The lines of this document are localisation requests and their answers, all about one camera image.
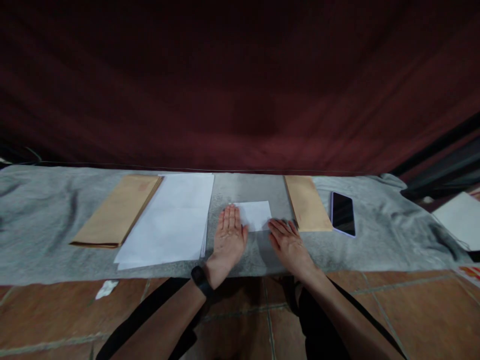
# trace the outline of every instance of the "phone screen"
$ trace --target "phone screen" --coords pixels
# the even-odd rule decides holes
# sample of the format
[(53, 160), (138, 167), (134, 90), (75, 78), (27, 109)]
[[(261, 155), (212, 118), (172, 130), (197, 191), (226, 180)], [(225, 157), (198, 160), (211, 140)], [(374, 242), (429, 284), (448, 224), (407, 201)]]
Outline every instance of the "phone screen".
[(337, 230), (355, 236), (354, 203), (352, 199), (334, 192), (331, 224)]

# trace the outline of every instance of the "hand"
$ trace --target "hand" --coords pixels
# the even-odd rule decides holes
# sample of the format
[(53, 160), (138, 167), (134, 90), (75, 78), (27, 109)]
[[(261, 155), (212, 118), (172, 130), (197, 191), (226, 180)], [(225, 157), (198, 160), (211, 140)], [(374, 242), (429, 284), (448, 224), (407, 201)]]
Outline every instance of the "hand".
[(213, 254), (205, 264), (208, 282), (216, 289), (240, 261), (247, 247), (248, 226), (240, 222), (240, 210), (230, 204), (220, 213), (213, 241)]
[(268, 228), (271, 231), (268, 238), (283, 266), (301, 282), (304, 282), (318, 268), (305, 248), (294, 223), (289, 221), (288, 224), (271, 219), (268, 222)]

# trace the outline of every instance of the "gray blanket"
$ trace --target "gray blanket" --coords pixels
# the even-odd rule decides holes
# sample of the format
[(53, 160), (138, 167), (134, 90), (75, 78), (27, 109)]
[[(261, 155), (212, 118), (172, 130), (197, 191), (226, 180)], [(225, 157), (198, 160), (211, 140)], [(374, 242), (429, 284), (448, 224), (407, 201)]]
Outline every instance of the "gray blanket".
[[(188, 277), (201, 261), (117, 271), (117, 249), (81, 248), (69, 242), (125, 174), (161, 171), (9, 166), (0, 171), (0, 284), (52, 284), (118, 278)], [(330, 193), (353, 198), (357, 237), (303, 232), (313, 260), (324, 271), (415, 271), (469, 263), (468, 254), (426, 211), (400, 195), (395, 176), (313, 178), (326, 209)], [(270, 203), (274, 218), (292, 219), (282, 176), (217, 173), (213, 185), (206, 256), (213, 250), (219, 212), (230, 202)], [(248, 245), (230, 276), (285, 272), (268, 231), (248, 234)]]

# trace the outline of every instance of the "brown floor tile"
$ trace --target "brown floor tile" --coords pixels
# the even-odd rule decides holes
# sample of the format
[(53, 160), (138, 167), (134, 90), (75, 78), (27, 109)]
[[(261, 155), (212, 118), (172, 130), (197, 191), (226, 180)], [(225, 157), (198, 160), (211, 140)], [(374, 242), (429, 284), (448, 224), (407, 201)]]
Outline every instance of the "brown floor tile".
[(272, 358), (266, 311), (204, 322), (195, 333), (198, 340), (183, 360)]
[(153, 278), (150, 279), (150, 285), (148, 286), (148, 290), (145, 294), (145, 297), (153, 293), (160, 285), (162, 285), (164, 282), (166, 282), (169, 279), (169, 277), (161, 277), (161, 278)]
[(270, 310), (271, 330), (278, 360), (306, 359), (305, 336), (297, 316), (285, 308)]
[(261, 277), (227, 278), (215, 291), (215, 299), (209, 316), (228, 313), (244, 313), (264, 306), (265, 291)]
[(480, 359), (480, 307), (454, 278), (375, 295), (412, 359)]
[(268, 305), (279, 305), (287, 302), (285, 300), (284, 289), (282, 285), (280, 285), (278, 277), (266, 276), (263, 278), (263, 282), (268, 296)]
[(362, 306), (375, 318), (375, 320), (382, 324), (389, 333), (392, 333), (390, 331), (389, 325), (387, 324), (387, 320), (385, 320), (385, 317), (380, 310), (379, 304), (377, 303), (372, 294), (357, 294), (354, 296), (354, 298), (360, 304), (362, 304)]
[(435, 271), (380, 271), (380, 272), (364, 272), (371, 288), (377, 288), (385, 285), (406, 283), (414, 280), (435, 278), (443, 275), (451, 274), (450, 270)]
[(367, 282), (365, 281), (362, 273), (359, 271), (329, 272), (326, 275), (349, 293), (368, 289)]
[(470, 294), (480, 303), (480, 287), (473, 285), (470, 281), (461, 276), (456, 276), (461, 284), (468, 290)]
[(51, 350), (9, 355), (2, 360), (88, 360), (92, 351), (92, 343), (62, 346)]
[(0, 302), (2, 302), (4, 296), (9, 292), (11, 286), (0, 286)]
[(0, 349), (110, 333), (137, 307), (145, 279), (122, 279), (95, 300), (103, 281), (64, 282), (15, 288), (0, 307)]

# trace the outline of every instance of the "brown envelope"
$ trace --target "brown envelope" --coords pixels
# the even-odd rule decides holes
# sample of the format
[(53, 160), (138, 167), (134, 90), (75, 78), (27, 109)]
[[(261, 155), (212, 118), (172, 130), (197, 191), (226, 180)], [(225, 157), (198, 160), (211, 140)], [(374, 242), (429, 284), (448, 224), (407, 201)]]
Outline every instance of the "brown envelope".
[(125, 175), (70, 244), (95, 248), (121, 246), (162, 179), (161, 176)]
[(300, 232), (332, 231), (332, 223), (325, 211), (311, 176), (285, 176), (293, 213)]

